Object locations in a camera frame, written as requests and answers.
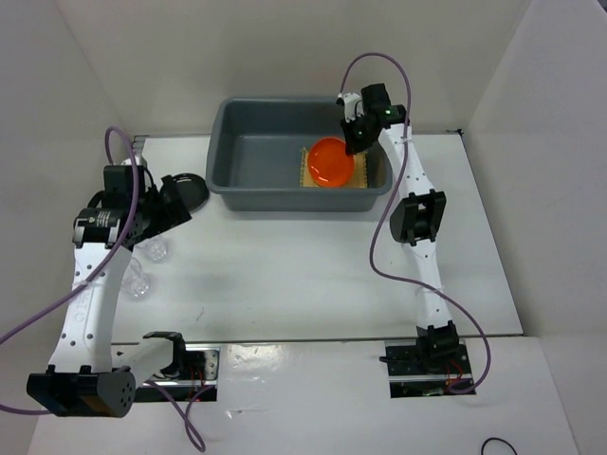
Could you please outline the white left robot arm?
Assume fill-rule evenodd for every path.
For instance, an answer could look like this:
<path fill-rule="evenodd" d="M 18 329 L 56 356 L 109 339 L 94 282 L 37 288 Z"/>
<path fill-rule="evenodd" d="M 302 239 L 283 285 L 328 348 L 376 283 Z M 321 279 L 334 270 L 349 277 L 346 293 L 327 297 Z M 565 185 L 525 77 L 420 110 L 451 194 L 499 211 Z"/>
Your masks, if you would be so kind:
<path fill-rule="evenodd" d="M 112 352 L 113 326 L 134 246 L 191 219 L 175 178 L 146 184 L 145 166 L 108 165 L 104 188 L 74 221 L 75 296 L 46 371 L 33 373 L 28 395 L 58 417 L 127 414 L 136 391 L 155 373 L 175 379 L 189 367 L 179 332 L 150 332 L 129 353 Z"/>

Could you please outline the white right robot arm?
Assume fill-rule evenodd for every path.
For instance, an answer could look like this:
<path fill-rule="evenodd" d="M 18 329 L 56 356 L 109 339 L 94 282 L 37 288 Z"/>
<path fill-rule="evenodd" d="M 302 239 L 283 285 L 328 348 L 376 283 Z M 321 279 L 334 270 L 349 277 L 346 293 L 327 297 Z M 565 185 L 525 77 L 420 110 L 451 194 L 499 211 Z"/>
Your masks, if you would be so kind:
<path fill-rule="evenodd" d="M 395 179 L 395 207 L 389 229 L 395 242 L 411 255 L 418 272 L 421 301 L 416 317 L 415 361 L 435 373 L 454 360 L 459 336 L 436 260 L 436 239 L 447 205 L 446 194 L 427 176 L 413 140 L 406 108 L 390 101 L 382 83 L 364 87 L 359 94 L 340 93 L 346 153 L 361 153 L 379 145 L 389 159 Z"/>

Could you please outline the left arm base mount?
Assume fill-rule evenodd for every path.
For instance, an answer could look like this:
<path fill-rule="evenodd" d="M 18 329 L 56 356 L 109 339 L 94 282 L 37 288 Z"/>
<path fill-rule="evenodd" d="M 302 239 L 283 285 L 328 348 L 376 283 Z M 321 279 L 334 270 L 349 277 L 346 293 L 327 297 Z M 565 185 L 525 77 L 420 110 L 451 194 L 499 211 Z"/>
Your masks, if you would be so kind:
<path fill-rule="evenodd" d="M 218 347 L 187 348 L 176 373 L 164 372 L 174 361 L 173 343 L 165 339 L 144 339 L 138 344 L 113 345 L 115 369 L 129 367 L 138 386 L 136 403 L 161 403 L 167 392 L 178 404 L 190 400 L 214 402 L 217 397 Z"/>

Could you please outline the orange plastic plate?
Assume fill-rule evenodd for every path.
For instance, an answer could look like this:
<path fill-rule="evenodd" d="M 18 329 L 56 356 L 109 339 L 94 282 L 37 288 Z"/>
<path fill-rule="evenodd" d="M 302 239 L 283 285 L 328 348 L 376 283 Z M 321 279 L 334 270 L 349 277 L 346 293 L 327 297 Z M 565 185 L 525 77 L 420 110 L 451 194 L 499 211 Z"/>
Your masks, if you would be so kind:
<path fill-rule="evenodd" d="M 309 150 L 306 168 L 316 185 L 322 188 L 343 187 L 354 175 L 355 159 L 346 153 L 343 139 L 324 137 Z"/>

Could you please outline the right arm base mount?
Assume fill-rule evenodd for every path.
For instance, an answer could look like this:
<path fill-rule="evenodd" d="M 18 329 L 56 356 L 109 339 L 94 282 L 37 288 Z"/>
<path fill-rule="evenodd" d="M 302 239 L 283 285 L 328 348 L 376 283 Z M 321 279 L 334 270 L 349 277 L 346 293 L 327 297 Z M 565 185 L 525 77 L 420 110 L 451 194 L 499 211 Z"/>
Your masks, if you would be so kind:
<path fill-rule="evenodd" d="M 465 389 L 474 384 L 464 343 L 454 354 L 423 360 L 413 340 L 386 342 L 378 360 L 386 366 L 392 398 L 449 396 L 450 386 Z"/>

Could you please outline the black bowl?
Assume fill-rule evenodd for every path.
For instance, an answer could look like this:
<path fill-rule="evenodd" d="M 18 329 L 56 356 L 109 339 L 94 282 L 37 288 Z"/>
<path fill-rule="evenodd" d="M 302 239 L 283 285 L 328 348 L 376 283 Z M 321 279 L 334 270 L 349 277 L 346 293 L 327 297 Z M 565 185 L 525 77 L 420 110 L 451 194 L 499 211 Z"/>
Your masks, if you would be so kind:
<path fill-rule="evenodd" d="M 210 198 L 204 178 L 195 173 L 180 173 L 173 176 L 181 199 L 189 212 L 201 209 Z"/>

